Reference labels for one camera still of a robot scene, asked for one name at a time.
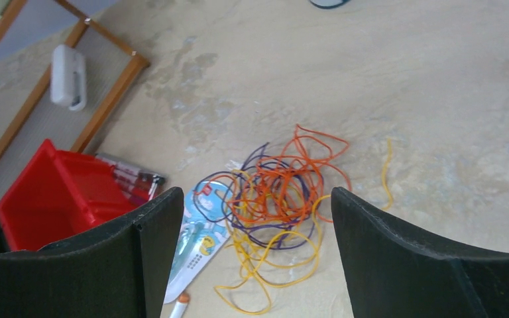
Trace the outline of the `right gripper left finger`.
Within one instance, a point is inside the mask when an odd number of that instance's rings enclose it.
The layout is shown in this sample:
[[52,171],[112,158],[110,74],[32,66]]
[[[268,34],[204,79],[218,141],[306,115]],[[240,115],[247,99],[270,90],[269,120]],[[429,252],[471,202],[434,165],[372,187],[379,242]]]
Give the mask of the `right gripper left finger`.
[[40,250],[0,254],[0,317],[159,317],[184,210],[172,187]]

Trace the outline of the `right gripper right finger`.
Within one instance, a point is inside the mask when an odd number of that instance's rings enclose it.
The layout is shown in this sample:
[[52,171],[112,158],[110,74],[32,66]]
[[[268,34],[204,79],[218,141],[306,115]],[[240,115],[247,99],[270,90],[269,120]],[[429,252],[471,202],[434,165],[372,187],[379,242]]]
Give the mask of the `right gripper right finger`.
[[431,233],[342,187],[331,212],[355,317],[509,317],[509,253]]

